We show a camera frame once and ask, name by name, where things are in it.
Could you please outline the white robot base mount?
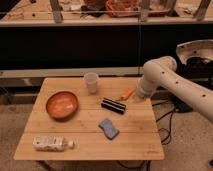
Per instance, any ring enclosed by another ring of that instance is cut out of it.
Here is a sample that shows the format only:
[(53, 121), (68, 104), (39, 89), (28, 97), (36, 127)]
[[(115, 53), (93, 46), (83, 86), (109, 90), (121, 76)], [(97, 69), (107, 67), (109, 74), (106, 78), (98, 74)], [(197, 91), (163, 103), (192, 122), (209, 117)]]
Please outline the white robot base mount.
[(193, 57), (199, 57), (206, 63), (213, 62), (213, 39), (194, 40), (178, 44), (176, 54), (184, 65)]

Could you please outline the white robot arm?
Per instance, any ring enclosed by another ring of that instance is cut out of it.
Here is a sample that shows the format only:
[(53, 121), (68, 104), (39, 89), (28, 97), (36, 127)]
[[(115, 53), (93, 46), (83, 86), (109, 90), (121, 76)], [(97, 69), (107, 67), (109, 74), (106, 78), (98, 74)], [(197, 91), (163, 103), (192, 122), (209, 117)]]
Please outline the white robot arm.
[(147, 61), (135, 95), (149, 98), (161, 86), (213, 123), (213, 91), (179, 76), (176, 69), (176, 60), (171, 56)]

